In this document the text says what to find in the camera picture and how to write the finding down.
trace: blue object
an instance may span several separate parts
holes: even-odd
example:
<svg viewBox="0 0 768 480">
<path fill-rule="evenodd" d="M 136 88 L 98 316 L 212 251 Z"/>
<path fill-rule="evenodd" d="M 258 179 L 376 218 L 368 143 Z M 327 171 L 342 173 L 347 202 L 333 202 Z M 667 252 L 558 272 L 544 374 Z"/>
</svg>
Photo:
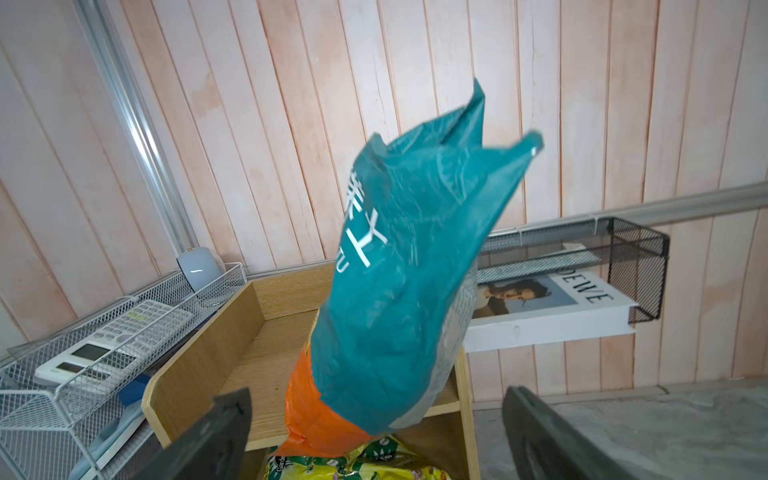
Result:
<svg viewBox="0 0 768 480">
<path fill-rule="evenodd" d="M 144 390 L 147 388 L 149 379 L 149 375 L 142 373 L 136 377 L 133 382 L 127 384 L 120 392 L 118 392 L 118 397 L 120 397 L 120 401 L 123 402 L 123 405 L 129 406 L 132 403 L 140 402 L 141 397 L 144 396 Z"/>
<path fill-rule="evenodd" d="M 98 460 L 139 415 L 141 415 L 141 400 L 125 407 L 123 416 L 120 417 L 119 421 L 118 419 L 115 419 L 112 422 L 109 422 L 101 429 L 99 434 L 96 435 L 91 446 L 88 447 L 91 457 L 93 457 L 94 460 Z M 88 463 L 88 459 L 85 457 L 81 458 L 69 474 L 68 480 L 78 480 L 90 468 L 91 464 Z"/>
</svg>

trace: teal plastic bag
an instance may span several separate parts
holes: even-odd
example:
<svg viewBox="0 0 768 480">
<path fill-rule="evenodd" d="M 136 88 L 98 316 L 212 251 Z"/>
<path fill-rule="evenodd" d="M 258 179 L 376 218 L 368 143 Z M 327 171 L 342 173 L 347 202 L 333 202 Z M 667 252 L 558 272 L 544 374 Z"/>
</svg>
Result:
<svg viewBox="0 0 768 480">
<path fill-rule="evenodd" d="M 475 308 L 475 258 L 543 147 L 530 133 L 483 148 L 484 106 L 476 81 L 465 107 L 390 145 L 374 134 L 354 163 L 311 366 L 319 400 L 371 436 L 420 421 L 445 385 Z M 333 432 L 299 425 L 311 415 L 293 415 L 303 400 L 290 397 L 288 443 L 330 453 Z"/>
</svg>

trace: metal wire basket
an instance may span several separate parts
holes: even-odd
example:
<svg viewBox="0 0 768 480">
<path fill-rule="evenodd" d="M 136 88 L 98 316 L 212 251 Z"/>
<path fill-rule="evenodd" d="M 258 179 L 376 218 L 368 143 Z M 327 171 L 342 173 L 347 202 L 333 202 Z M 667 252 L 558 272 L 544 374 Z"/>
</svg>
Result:
<svg viewBox="0 0 768 480">
<path fill-rule="evenodd" d="M 670 238 L 616 217 L 489 237 L 478 258 L 478 283 L 607 266 L 607 281 L 637 301 L 629 323 L 658 319 Z"/>
<path fill-rule="evenodd" d="M 139 457 L 150 458 L 159 449 L 147 423 L 139 427 L 103 468 L 97 466 L 97 459 L 88 452 L 88 446 L 99 432 L 123 414 L 124 406 L 117 393 L 195 326 L 213 315 L 245 283 L 245 272 L 239 263 L 197 293 L 182 272 L 178 272 L 76 328 L 17 353 L 14 361 L 0 369 L 0 454 L 14 473 L 27 480 L 66 479 L 78 460 L 85 457 L 100 480 L 129 478 L 131 465 L 135 468 L 143 465 Z M 174 308 L 118 347 L 122 352 L 134 353 L 137 358 L 130 364 L 122 364 L 124 368 L 118 377 L 104 383 L 78 381 L 88 375 L 94 368 L 91 366 L 56 387 L 44 387 L 34 381 L 38 366 L 145 300 Z M 147 339 L 158 340 L 148 352 L 140 348 L 147 345 Z M 118 351 L 108 353 L 94 365 L 124 363 L 121 355 Z"/>
</svg>

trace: white wire basket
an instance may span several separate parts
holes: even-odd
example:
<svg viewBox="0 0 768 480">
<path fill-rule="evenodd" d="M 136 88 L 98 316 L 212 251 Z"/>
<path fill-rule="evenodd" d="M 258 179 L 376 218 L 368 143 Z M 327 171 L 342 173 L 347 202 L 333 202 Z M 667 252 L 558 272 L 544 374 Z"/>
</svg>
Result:
<svg viewBox="0 0 768 480">
<path fill-rule="evenodd" d="M 25 480 L 67 480 L 77 462 L 85 457 L 100 480 L 130 478 L 160 448 L 146 422 L 103 468 L 88 452 L 98 433 L 123 414 L 125 407 L 117 393 L 213 315 L 245 283 L 245 271 L 239 263 L 197 293 L 178 272 L 76 328 L 17 353 L 0 368 L 0 454 L 14 473 Z M 121 352 L 135 353 L 136 360 L 121 364 L 125 355 L 113 351 L 59 386 L 35 382 L 37 367 L 145 300 L 174 308 L 118 347 Z M 156 345 L 149 352 L 142 351 L 140 347 L 145 347 L 148 339 L 154 339 Z M 84 382 L 83 376 L 102 362 L 120 364 L 123 368 L 119 376 L 109 382 Z"/>
</svg>

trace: wooden storage box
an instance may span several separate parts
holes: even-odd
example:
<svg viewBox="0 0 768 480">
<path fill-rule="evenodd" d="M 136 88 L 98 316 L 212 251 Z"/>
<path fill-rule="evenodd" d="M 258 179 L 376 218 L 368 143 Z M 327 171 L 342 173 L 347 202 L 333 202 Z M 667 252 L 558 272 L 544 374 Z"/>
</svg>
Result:
<svg viewBox="0 0 768 480">
<path fill-rule="evenodd" d="M 330 294 L 333 265 L 251 280 L 155 375 L 142 409 L 163 447 L 192 426 L 214 396 L 250 389 L 246 450 L 281 444 L 285 394 L 317 309 Z M 479 480 L 477 444 L 463 351 L 427 416 L 397 432 L 453 478 Z"/>
</svg>

